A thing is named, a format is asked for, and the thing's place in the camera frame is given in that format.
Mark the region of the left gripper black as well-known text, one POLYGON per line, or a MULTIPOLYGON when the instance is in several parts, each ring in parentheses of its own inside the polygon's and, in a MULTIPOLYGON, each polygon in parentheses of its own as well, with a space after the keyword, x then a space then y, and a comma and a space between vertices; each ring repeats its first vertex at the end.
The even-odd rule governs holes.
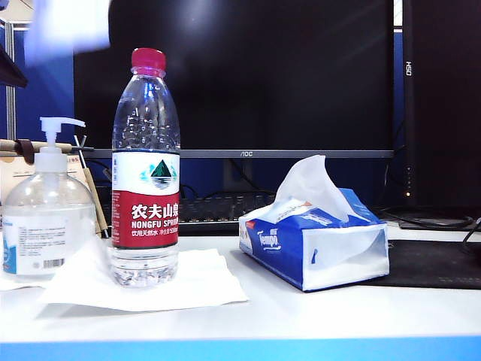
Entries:
POLYGON ((27 78, 16 66, 13 60, 6 53, 3 46, 0 46, 0 81, 7 86, 25 88, 28 84, 27 78))

